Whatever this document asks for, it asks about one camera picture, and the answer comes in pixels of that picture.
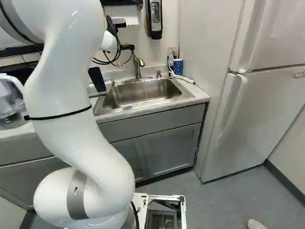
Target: gray floor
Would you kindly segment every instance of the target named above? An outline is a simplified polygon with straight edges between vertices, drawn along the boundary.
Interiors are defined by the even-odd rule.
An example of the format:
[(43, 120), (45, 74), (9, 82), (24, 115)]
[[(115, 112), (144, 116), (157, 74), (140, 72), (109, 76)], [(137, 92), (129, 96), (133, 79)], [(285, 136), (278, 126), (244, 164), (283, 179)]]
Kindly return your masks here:
[[(188, 229), (246, 229), (249, 218), (269, 229), (304, 229), (305, 208), (265, 167), (202, 185), (193, 171), (137, 189), (185, 195)], [(38, 217), (31, 229), (54, 229)]]

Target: electric kettle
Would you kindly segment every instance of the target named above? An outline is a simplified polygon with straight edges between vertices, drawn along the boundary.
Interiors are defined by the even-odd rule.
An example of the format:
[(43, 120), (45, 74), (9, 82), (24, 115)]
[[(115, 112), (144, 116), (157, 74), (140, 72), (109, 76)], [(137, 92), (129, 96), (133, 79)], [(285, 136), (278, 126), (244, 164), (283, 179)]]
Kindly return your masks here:
[(23, 118), (27, 111), (22, 92), (23, 85), (17, 78), (0, 74), (0, 130), (13, 129), (28, 122)]

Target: stainless steel sink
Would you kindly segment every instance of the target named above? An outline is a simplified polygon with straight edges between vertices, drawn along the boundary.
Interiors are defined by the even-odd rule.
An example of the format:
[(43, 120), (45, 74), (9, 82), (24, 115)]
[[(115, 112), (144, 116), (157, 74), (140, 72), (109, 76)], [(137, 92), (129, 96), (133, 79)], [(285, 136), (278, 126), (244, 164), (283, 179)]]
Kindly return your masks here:
[(191, 97), (193, 95), (175, 79), (142, 79), (130, 83), (120, 81), (115, 82), (108, 94), (98, 99), (93, 113), (98, 116)]

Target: gray band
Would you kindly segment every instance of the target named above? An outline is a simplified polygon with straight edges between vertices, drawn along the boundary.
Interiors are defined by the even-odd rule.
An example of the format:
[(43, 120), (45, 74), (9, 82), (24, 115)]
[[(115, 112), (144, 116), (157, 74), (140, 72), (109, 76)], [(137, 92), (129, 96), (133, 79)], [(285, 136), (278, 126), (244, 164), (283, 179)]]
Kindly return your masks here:
[[(20, 32), (22, 32), (25, 36), (27, 36), (31, 41), (35, 43), (43, 43), (43, 41), (38, 37), (36, 37), (29, 30), (29, 28), (23, 23), (18, 13), (16, 12), (11, 0), (0, 0), (0, 1), (5, 9), (6, 14), (9, 16), (11, 22), (14, 24), (14, 26), (16, 26), (16, 28), (18, 28)], [(1, 10), (0, 10), (0, 26), (5, 30), (5, 32), (7, 32), (11, 37), (15, 38), (16, 40), (25, 44), (32, 44), (31, 42), (21, 37), (15, 31), (15, 29), (7, 21)]]
[(87, 177), (76, 171), (70, 181), (67, 192), (67, 208), (72, 219), (88, 219), (84, 207), (84, 190)]

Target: robotic arm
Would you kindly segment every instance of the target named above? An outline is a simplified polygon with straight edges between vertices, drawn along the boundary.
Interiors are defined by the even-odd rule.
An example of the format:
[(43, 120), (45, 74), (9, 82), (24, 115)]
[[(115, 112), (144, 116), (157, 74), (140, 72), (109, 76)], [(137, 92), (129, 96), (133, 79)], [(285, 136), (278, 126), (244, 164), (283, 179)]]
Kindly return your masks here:
[(1, 48), (44, 42), (24, 100), (43, 144), (72, 165), (42, 180), (36, 212), (61, 228), (121, 228), (134, 174), (98, 129), (86, 91), (97, 50), (117, 48), (99, 0), (0, 0), (0, 9)]

